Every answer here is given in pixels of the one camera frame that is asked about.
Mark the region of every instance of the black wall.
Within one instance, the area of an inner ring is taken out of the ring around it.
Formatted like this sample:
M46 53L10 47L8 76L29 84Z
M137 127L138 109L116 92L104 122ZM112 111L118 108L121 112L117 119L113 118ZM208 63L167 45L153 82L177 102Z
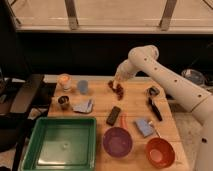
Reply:
M3 0L0 1L0 67L5 77L26 79L31 73Z
M131 48L153 44L159 62L175 72L192 65L213 74L213 35L19 33L19 38L36 72L113 75Z

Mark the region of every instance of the cup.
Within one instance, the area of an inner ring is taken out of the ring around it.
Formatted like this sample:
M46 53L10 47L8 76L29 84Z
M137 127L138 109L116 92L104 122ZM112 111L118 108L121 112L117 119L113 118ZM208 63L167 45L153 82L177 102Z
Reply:
M70 107L69 97L68 96L61 96L58 98L58 103L60 104L63 110L66 110Z
M88 82L86 80L80 80L77 84L77 88L81 94L86 94L88 92Z
M60 74L58 83L64 91L69 91L71 89L71 76L69 74Z

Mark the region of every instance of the orange cup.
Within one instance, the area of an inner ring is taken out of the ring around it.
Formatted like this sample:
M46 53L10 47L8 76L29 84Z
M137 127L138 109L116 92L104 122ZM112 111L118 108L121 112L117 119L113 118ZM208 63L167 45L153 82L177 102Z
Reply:
M64 91L69 91L71 89L71 76L69 74L60 74L58 83Z

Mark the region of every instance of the brown food item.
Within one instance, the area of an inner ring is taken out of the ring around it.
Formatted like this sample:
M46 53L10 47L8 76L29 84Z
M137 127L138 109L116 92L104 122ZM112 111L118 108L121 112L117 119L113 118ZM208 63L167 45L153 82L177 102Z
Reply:
M117 94L118 100L123 99L124 89L123 89L123 87L121 86L121 84L118 83L117 86L116 86L116 88L113 88L113 81L110 80L110 81L108 82L108 86L112 89L112 91L113 91L114 93Z

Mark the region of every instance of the orange bowl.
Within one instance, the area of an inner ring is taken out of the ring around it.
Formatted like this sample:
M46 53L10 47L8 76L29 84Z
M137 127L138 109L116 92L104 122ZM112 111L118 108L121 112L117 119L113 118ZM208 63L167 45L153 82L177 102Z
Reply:
M156 168L165 168L173 164L175 152L171 144L162 138L152 138L145 148L146 156Z

